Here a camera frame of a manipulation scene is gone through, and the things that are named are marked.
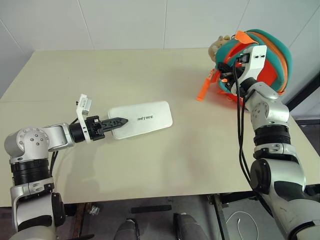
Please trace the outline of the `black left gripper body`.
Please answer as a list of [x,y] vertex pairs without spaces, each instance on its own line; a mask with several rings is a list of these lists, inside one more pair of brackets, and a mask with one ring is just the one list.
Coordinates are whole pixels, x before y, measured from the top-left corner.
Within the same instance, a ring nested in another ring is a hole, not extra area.
[[92,141],[101,140],[99,129],[101,129],[99,116],[90,116],[86,118],[86,126],[89,133],[89,137]]

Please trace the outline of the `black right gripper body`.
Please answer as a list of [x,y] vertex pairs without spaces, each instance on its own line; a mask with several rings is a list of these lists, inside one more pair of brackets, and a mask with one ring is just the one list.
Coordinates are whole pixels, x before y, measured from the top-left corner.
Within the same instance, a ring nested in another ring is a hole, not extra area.
[[239,87],[244,88],[245,87],[245,81],[240,83],[240,77],[243,75],[245,71],[244,66],[236,66],[236,63],[234,63],[231,67],[231,79],[230,79],[230,85],[229,87],[232,88],[233,85],[236,84],[236,77],[237,77],[237,82],[239,84]]

